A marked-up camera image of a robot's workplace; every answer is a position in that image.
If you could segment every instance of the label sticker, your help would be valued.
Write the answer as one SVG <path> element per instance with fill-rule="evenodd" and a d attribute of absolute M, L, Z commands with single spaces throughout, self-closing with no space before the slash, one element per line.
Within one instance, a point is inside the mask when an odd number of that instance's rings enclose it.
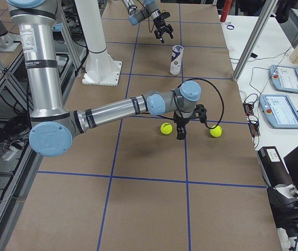
<path fill-rule="evenodd" d="M 19 33 L 21 34 L 21 42 L 23 47 L 23 52 L 37 52 L 37 45 L 36 45 L 36 38 L 34 29 L 22 29 L 19 30 Z"/>
<path fill-rule="evenodd" d="M 280 159 L 275 149 L 266 149 L 266 151 L 268 152 L 271 162 L 280 162 Z"/>

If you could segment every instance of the metal frame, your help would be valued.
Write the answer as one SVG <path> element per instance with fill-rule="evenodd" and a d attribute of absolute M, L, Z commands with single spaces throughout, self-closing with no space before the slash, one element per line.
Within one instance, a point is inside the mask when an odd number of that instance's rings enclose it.
<path fill-rule="evenodd" d="M 251 55 L 253 49 L 255 48 L 256 43 L 257 43 L 260 35 L 262 34 L 263 29 L 265 28 L 265 25 L 267 24 L 274 7 L 277 5 L 277 2 L 278 2 L 278 0 L 271 0 L 271 1 L 265 2 L 263 10 L 260 13 L 259 18 L 257 19 L 255 27 L 253 28 L 253 31 L 251 32 L 251 36 L 243 50 L 243 53 L 238 61 L 238 64 L 236 65 L 234 74 L 231 77 L 234 82 L 238 81 L 239 77 L 241 76 L 242 71 L 247 64 L 248 59 L 250 58 L 250 55 Z"/>

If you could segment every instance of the table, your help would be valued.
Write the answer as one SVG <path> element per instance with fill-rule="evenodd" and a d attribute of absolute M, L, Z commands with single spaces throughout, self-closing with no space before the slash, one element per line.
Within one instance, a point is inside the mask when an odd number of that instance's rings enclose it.
<path fill-rule="evenodd" d="M 108 3 L 103 26 L 109 54 L 123 61 L 119 84 L 85 86 L 77 78 L 66 107 L 98 107 L 205 77 L 223 95 L 224 134 L 212 138 L 191 121 L 187 139 L 177 141 L 159 132 L 165 120 L 141 115 L 78 136 L 64 155 L 43 159 L 7 251 L 281 250 L 216 8 L 160 7 L 174 28 L 166 44 L 147 21 L 130 26 L 121 2 Z M 178 76 L 169 74 L 174 44 L 185 47 Z M 200 103 L 214 124 L 221 107 L 210 86 Z"/>
<path fill-rule="evenodd" d="M 257 21 L 257 17 L 246 17 L 246 16 L 228 16 L 226 22 L 231 22 L 235 26 L 234 30 L 228 30 L 226 24 L 222 24 L 222 29 L 229 49 L 229 55 L 232 59 L 238 59 L 247 43 L 247 40 L 251 34 L 251 31 Z M 263 60 L 250 59 L 240 79 L 238 80 L 239 89 L 244 91 L 247 95 L 251 93 L 259 93 L 249 86 L 252 69 L 254 67 L 262 67 L 269 69 L 274 64 L 281 64 L 287 66 L 297 66 L 291 63 L 289 55 L 293 52 L 293 49 L 289 49 L 291 46 L 290 42 L 286 38 L 283 30 L 275 18 L 270 18 L 262 35 L 260 36 L 253 53 L 258 55 L 258 59 L 268 58 Z M 287 51 L 287 56 L 279 55 Z M 236 66 L 237 60 L 231 60 L 233 67 Z M 264 91 L 263 94 L 283 94 L 283 92 L 276 91 L 268 81 L 270 73 L 268 70 L 253 69 L 253 80 L 251 84 L 258 90 Z M 288 94 L 292 100 L 295 108 L 298 110 L 298 94 Z M 248 101 L 254 101 L 255 96 L 250 97 Z M 255 104 L 254 112 L 259 117 L 260 122 L 260 137 L 255 139 L 256 150 L 259 150 L 263 146 L 276 146 L 281 158 L 283 159 L 289 154 L 294 148 L 298 146 L 298 130 L 286 130 L 286 129 L 273 129 L 267 123 L 264 115 L 258 109 L 258 102 Z M 279 189 L 286 196 L 289 193 L 285 189 Z"/>

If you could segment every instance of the black chair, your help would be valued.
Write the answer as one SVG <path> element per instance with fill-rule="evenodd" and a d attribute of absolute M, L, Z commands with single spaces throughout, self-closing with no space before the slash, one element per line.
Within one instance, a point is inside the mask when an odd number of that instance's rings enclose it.
<path fill-rule="evenodd" d="M 265 1 L 264 0 L 239 0 L 241 12 L 248 16 L 259 16 Z M 298 0 L 279 0 L 275 11 L 278 23 L 282 24 L 289 19 L 290 9 L 298 9 Z"/>

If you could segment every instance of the white cylindrical canister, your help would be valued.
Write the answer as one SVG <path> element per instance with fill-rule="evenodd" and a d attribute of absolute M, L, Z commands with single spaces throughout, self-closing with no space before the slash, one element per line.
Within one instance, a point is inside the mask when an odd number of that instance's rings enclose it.
<path fill-rule="evenodd" d="M 184 47 L 181 45 L 174 45 L 172 47 L 172 59 L 170 67 L 170 73 L 172 75 L 178 75 L 180 73 L 183 52 Z"/>

